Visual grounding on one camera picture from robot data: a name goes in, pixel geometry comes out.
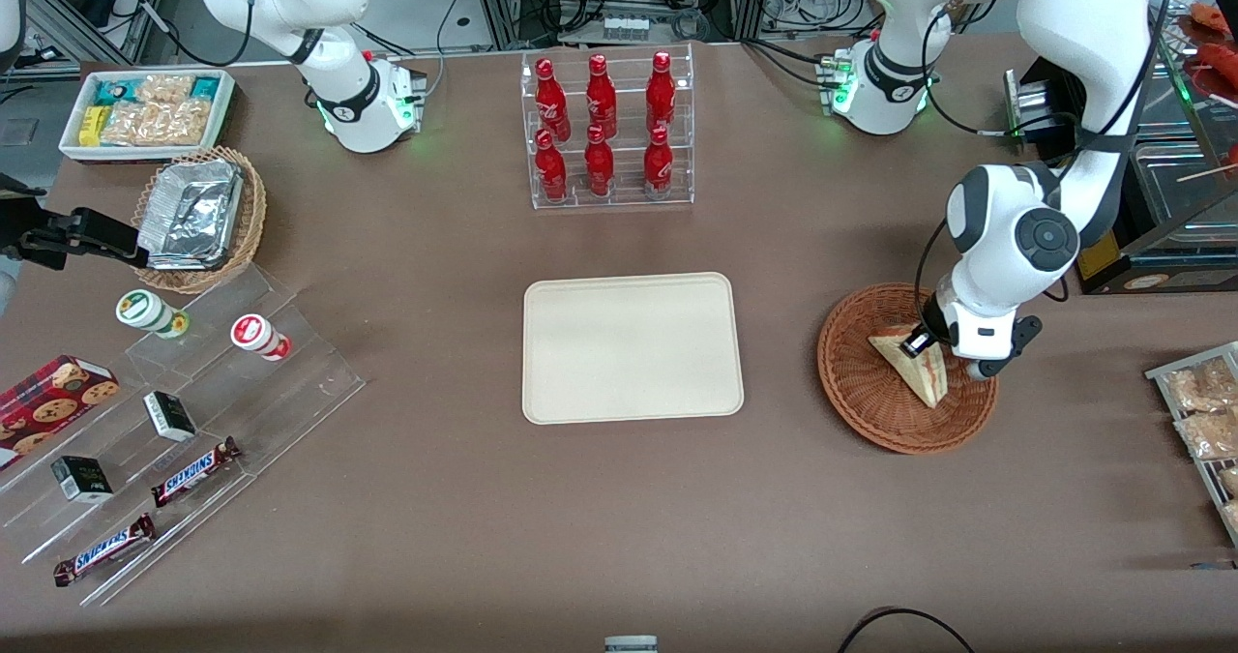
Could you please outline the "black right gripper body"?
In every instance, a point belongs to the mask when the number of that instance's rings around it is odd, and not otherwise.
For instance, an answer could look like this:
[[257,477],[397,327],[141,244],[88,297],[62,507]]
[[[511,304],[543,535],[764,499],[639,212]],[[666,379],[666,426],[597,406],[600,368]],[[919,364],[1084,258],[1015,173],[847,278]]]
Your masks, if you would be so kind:
[[66,217],[45,209],[40,203],[45,195],[45,190],[31,190],[1,173],[1,255],[63,271],[68,247]]

